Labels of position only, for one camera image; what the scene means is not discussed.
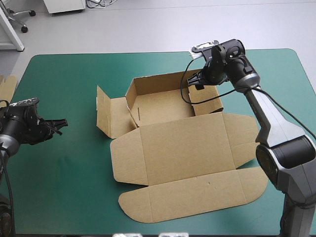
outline gray floor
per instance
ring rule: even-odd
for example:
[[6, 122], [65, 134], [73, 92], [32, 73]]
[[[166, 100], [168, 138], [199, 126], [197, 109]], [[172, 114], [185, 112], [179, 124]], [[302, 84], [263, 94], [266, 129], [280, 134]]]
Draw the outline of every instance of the gray floor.
[[247, 49], [294, 49], [316, 88], [316, 0], [118, 0], [106, 9], [63, 15], [50, 15], [42, 0], [8, 5], [37, 12], [22, 17], [28, 33], [16, 27], [25, 51], [0, 51], [0, 74], [18, 79], [37, 54], [187, 51], [236, 38]]

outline unfolded cardboard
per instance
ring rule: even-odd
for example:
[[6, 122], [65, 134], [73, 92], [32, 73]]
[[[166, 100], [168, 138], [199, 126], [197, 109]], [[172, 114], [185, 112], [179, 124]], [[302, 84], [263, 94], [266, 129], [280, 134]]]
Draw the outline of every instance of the unfolded cardboard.
[[[186, 73], [186, 78], [199, 70]], [[223, 110], [220, 99], [200, 105], [185, 103], [180, 96], [183, 72], [134, 78], [125, 97], [111, 99], [97, 87], [97, 126], [111, 138], [118, 138], [138, 127], [168, 122]], [[215, 86], [197, 91], [183, 83], [184, 97], [193, 102], [218, 95]]]
[[[16, 77], [8, 76], [7, 79], [0, 75], [0, 100], [11, 101], [16, 87]], [[0, 107], [5, 106], [5, 102], [0, 103]]]
[[[147, 186], [118, 199], [139, 222], [247, 204], [267, 185], [260, 167], [237, 170], [255, 157], [255, 119], [222, 113], [220, 99], [185, 103], [182, 74], [135, 78], [121, 98], [111, 99], [97, 87], [97, 126], [117, 138], [110, 145], [115, 180]], [[183, 95], [196, 102], [218, 92], [215, 86], [200, 91], [184, 86]]]
[[123, 193], [132, 219], [154, 223], [247, 204], [265, 190], [250, 116], [222, 112], [143, 125], [111, 142], [115, 180], [147, 185]]

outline cardboard box flap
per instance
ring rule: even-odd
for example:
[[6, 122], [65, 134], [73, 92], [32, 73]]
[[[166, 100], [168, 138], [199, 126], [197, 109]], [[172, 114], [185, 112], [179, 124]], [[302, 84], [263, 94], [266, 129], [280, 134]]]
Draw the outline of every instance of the cardboard box flap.
[[250, 203], [267, 183], [260, 167], [230, 170], [126, 192], [118, 202], [133, 220], [155, 223]]
[[97, 127], [111, 138], [117, 138], [136, 128], [125, 97], [111, 99], [97, 87]]
[[[197, 90], [195, 86], [189, 86], [189, 96], [191, 102], [204, 101], [218, 95], [216, 86], [207, 85], [204, 87], [204, 90]], [[195, 115], [198, 116], [220, 112], [223, 110], [223, 104], [220, 98], [217, 98], [199, 105], [193, 105], [193, 108]]]
[[256, 119], [252, 116], [223, 113], [227, 137], [230, 143], [235, 168], [255, 158], [258, 135]]
[[111, 142], [119, 182], [134, 183], [118, 175], [122, 165], [130, 177], [141, 176], [135, 183], [156, 185], [234, 170], [255, 158], [258, 128], [250, 116], [214, 113], [136, 130]]
[[[4, 76], [0, 75], [0, 100], [11, 102], [16, 84], [16, 77], [8, 76], [7, 79], [4, 79]], [[0, 107], [4, 106], [6, 106], [5, 102], [1, 102]]]
[[110, 145], [114, 179], [118, 182], [148, 185], [140, 130], [121, 136]]

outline black cable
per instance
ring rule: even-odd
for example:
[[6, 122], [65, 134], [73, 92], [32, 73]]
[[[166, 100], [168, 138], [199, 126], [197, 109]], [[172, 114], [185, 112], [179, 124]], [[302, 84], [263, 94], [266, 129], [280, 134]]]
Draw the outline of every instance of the black cable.
[[[182, 92], [182, 84], [183, 84], [183, 79], [184, 79], [184, 76], [186, 74], [186, 72], [188, 71], [188, 68], [189, 66], [193, 63], [194, 60], [191, 60], [191, 62], [187, 65], [185, 71], [183, 72], [182, 74], [182, 77], [181, 77], [181, 81], [180, 81], [180, 94], [181, 94], [181, 97], [183, 99], [184, 102], [188, 103], [188, 104], [191, 104], [191, 105], [198, 105], [198, 104], [202, 104], [202, 103], [205, 103], [205, 102], [208, 102], [208, 101], [211, 101], [211, 100], [215, 100], [217, 98], [220, 98], [222, 96], [225, 96], [225, 95], [228, 95], [234, 91], [236, 91], [237, 89], [233, 89], [231, 91], [228, 91], [224, 94], [221, 94], [221, 95], [218, 95], [218, 96], [215, 96], [213, 98], [210, 98], [210, 99], [207, 99], [207, 100], [203, 100], [203, 101], [199, 101], [199, 102], [191, 102], [191, 101], [187, 101], [184, 96], [183, 96], [183, 92]], [[312, 135], [312, 137], [314, 137], [314, 139], [316, 140], [316, 136], [315, 134], [313, 134], [313, 132], [311, 130], [308, 129], [308, 127], [306, 127], [298, 118], [296, 118], [290, 111], [288, 111], [287, 109], [285, 109], [280, 103], [278, 103], [269, 93], [267, 93], [266, 91], [262, 90], [262, 89], [259, 89], [257, 87], [255, 88], [249, 88], [248, 90], [246, 90], [244, 92], [244, 94], [246, 94], [248, 91], [250, 90], [256, 90], [256, 91], [259, 91], [263, 94], [265, 94], [266, 96], [268, 96], [272, 101], [273, 103], [275, 103], [280, 109], [282, 109], [284, 112], [286, 112], [288, 115], [290, 115], [295, 121], [297, 121], [306, 131], [308, 131], [308, 133], [310, 135]]]
[[4, 170], [4, 175], [5, 175], [5, 181], [6, 181], [6, 185], [8, 188], [8, 192], [9, 192], [9, 199], [10, 199], [10, 207], [11, 207], [11, 225], [12, 225], [12, 236], [15, 237], [15, 221], [14, 221], [14, 204], [13, 204], [13, 194], [12, 194], [12, 189], [11, 189], [11, 184], [10, 184], [10, 179], [9, 179], [9, 175], [8, 175], [8, 171], [6, 169], [6, 164], [4, 162], [4, 158], [2, 156], [1, 153], [1, 147], [0, 147], [0, 159], [1, 159], [1, 163], [3, 166], [3, 170]]
[[269, 93], [265, 92], [262, 89], [259, 88], [252, 88], [252, 90], [256, 90], [259, 91], [263, 94], [265, 94], [266, 96], [268, 96], [273, 103], [275, 103], [280, 109], [282, 109], [284, 112], [286, 112], [288, 115], [290, 115], [295, 121], [297, 121], [306, 131], [308, 131], [309, 134], [312, 135], [312, 137], [314, 137], [314, 139], [316, 139], [315, 134], [313, 134], [312, 131], [310, 131], [301, 121], [298, 120], [298, 118], [296, 118], [290, 111], [288, 111], [287, 109], [285, 109], [281, 104], [279, 104]]
[[180, 94], [181, 94], [181, 97], [182, 97], [182, 99], [183, 99], [183, 101], [184, 101], [184, 102], [186, 102], [187, 104], [190, 104], [190, 105], [199, 105], [199, 104], [202, 104], [202, 103], [205, 103], [205, 102], [211, 101], [211, 100], [218, 99], [218, 98], [220, 98], [220, 97], [222, 97], [222, 96], [228, 95], [228, 94], [230, 94], [230, 93], [232, 93], [232, 92], [236, 91], [236, 89], [233, 89], [233, 90], [228, 91], [228, 92], [226, 92], [226, 93], [224, 93], [224, 94], [221, 94], [221, 95], [215, 96], [215, 97], [210, 98], [210, 99], [207, 99], [207, 100], [199, 101], [199, 102], [191, 102], [191, 101], [187, 101], [187, 100], [184, 98], [184, 96], [183, 96], [182, 84], [183, 84], [183, 79], [184, 79], [184, 76], [185, 76], [185, 74], [187, 73], [188, 68], [189, 68], [189, 66], [191, 65], [191, 63], [192, 63], [193, 61], [194, 61], [194, 60], [191, 60], [191, 62], [187, 65], [187, 68], [186, 68], [186, 69], [185, 69], [185, 71], [183, 72], [182, 77], [181, 77], [181, 81], [180, 81]]
[[10, 106], [10, 104], [9, 104], [9, 102], [7, 101], [7, 100], [0, 100], [0, 103], [1, 102], [5, 102], [6, 103], [6, 107], [9, 107]]

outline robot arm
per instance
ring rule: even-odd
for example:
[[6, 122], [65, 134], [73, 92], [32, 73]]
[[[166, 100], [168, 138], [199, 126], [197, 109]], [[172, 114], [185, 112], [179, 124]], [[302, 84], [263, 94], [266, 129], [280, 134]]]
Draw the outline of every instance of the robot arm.
[[9, 104], [0, 108], [0, 182], [5, 174], [10, 201], [0, 194], [0, 236], [14, 237], [13, 199], [6, 163], [15, 155], [20, 144], [35, 145], [62, 134], [59, 129], [68, 126], [65, 119], [44, 120], [37, 113], [38, 98]]
[[194, 59], [204, 57], [203, 69], [188, 85], [203, 89], [230, 81], [248, 100], [260, 126], [257, 160], [277, 190], [285, 193], [280, 235], [307, 237], [316, 203], [316, 146], [304, 130], [287, 121], [259, 85], [260, 77], [245, 56], [239, 40], [192, 48]]

